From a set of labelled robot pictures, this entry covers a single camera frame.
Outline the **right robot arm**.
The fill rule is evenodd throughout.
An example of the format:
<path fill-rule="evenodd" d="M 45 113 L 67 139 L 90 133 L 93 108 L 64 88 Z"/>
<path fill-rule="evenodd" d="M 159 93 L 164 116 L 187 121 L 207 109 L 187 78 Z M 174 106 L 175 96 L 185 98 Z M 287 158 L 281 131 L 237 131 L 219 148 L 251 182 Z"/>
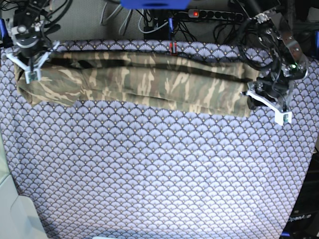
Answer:
<path fill-rule="evenodd" d="M 8 36 L 17 51 L 6 53 L 6 57 L 24 71 L 27 84 L 41 79 L 42 66 L 60 45 L 59 41 L 48 40 L 44 32 L 43 10 L 49 3 L 48 0 L 30 0 L 25 10 L 7 23 Z"/>

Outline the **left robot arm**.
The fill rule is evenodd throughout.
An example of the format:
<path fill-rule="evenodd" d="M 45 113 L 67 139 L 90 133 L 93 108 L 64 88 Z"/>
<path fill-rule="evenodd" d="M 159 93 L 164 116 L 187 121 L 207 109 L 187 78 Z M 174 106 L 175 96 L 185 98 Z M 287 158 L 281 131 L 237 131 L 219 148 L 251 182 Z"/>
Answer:
<path fill-rule="evenodd" d="M 236 3 L 247 15 L 236 37 L 240 57 L 253 69 L 269 72 L 267 76 L 249 82 L 247 91 L 242 94 L 247 96 L 250 109 L 266 106 L 274 111 L 275 123 L 291 123 L 293 113 L 289 104 L 295 82 L 307 77 L 309 61 L 280 12 L 278 0 L 238 0 Z M 250 28 L 256 30 L 259 42 L 273 58 L 265 66 L 249 58 L 244 51 L 242 40 Z"/>

